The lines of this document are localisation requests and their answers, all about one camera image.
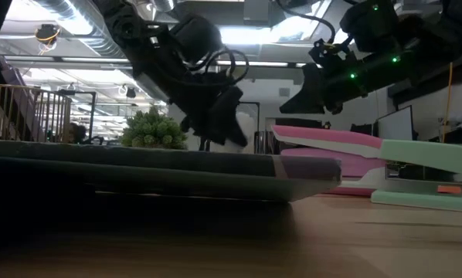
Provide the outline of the computer monitor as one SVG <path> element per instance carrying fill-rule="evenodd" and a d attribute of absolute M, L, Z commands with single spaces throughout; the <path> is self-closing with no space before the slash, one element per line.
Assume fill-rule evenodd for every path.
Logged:
<path fill-rule="evenodd" d="M 377 120 L 378 136 L 389 140 L 413 140 L 413 110 L 404 107 Z"/>

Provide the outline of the long ceiling light strip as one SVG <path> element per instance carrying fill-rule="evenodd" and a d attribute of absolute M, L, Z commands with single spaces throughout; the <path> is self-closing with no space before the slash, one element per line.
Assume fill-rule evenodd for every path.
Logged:
<path fill-rule="evenodd" d="M 119 66 L 128 68 L 130 62 L 122 58 L 103 58 L 103 57 L 74 57 L 74 56 L 19 56 L 0 54 L 8 63 L 80 63 L 80 64 L 98 64 L 107 66 Z M 306 63 L 287 63 L 287 62 L 265 62 L 265 61 L 235 61 L 236 66 L 263 67 L 263 68 L 288 68 L 300 69 Z"/>

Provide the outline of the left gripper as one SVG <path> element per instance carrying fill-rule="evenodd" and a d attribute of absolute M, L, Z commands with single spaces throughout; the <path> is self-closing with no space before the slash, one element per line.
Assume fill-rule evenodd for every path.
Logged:
<path fill-rule="evenodd" d="M 236 84 L 236 57 L 242 53 L 223 45 L 197 63 L 177 53 L 173 38 L 138 38 L 132 41 L 132 67 L 137 80 L 148 78 L 186 115 L 189 127 L 204 127 L 202 136 L 240 147 L 248 140 L 236 118 L 243 92 Z"/>

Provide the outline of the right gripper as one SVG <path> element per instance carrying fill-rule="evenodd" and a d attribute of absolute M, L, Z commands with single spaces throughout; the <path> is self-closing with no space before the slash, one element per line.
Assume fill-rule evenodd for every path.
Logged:
<path fill-rule="evenodd" d="M 353 66 L 326 78 L 314 63 L 302 69 L 304 83 L 301 90 L 280 106 L 282 114 L 332 114 L 342 111 L 343 103 L 413 75 L 413 51 L 374 54 L 358 60 Z"/>

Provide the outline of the green artificial succulent plant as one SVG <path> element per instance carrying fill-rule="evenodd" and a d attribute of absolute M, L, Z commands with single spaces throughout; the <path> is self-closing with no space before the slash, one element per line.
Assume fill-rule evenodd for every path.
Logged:
<path fill-rule="evenodd" d="M 187 136 L 171 117 L 151 107 L 148 112 L 137 111 L 127 119 L 121 144 L 124 147 L 164 148 L 186 150 Z"/>

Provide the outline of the mint green stapler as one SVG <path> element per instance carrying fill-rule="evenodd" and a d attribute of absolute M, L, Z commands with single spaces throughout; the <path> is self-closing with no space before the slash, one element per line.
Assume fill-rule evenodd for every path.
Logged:
<path fill-rule="evenodd" d="M 458 144 L 384 140 L 380 158 L 462 175 L 462 145 Z M 448 184 L 462 189 L 462 183 Z M 462 192 L 439 193 L 441 185 L 436 181 L 388 180 L 386 187 L 372 193 L 371 202 L 462 212 Z"/>

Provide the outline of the pink stapler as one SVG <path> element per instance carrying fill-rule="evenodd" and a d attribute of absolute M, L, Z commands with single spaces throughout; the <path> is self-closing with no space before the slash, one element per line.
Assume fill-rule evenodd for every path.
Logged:
<path fill-rule="evenodd" d="M 386 188 L 386 162 L 380 158 L 382 139 L 351 131 L 273 125 L 275 138 L 298 149 L 282 155 L 333 158 L 341 162 L 341 184 L 330 194 L 370 196 Z"/>

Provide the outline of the person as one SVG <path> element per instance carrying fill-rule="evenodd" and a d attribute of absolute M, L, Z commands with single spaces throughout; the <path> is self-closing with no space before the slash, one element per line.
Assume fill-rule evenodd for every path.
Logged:
<path fill-rule="evenodd" d="M 87 129 L 83 125 L 70 123 L 69 143 L 80 144 L 86 136 Z"/>

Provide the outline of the white textured pen cup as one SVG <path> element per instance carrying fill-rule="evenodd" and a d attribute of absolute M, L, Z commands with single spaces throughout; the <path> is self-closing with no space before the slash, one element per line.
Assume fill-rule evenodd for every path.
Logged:
<path fill-rule="evenodd" d="M 226 140 L 224 145 L 211 143 L 210 151 L 216 153 L 235 153 L 235 154 L 254 154 L 255 153 L 255 143 L 254 143 L 254 133 L 248 134 L 246 136 L 248 145 L 242 147 L 238 144 L 233 143 L 230 140 Z"/>

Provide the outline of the white round lightbulb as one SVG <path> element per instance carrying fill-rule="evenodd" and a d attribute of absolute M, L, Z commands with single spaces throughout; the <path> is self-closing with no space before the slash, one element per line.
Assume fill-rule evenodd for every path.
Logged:
<path fill-rule="evenodd" d="M 221 152 L 225 153 L 241 153 L 253 154 L 254 153 L 254 134 L 255 134 L 255 120 L 247 113 L 237 112 L 236 119 L 238 124 L 247 139 L 247 146 L 241 147 L 232 141 L 227 140 L 225 145 L 220 148 Z"/>

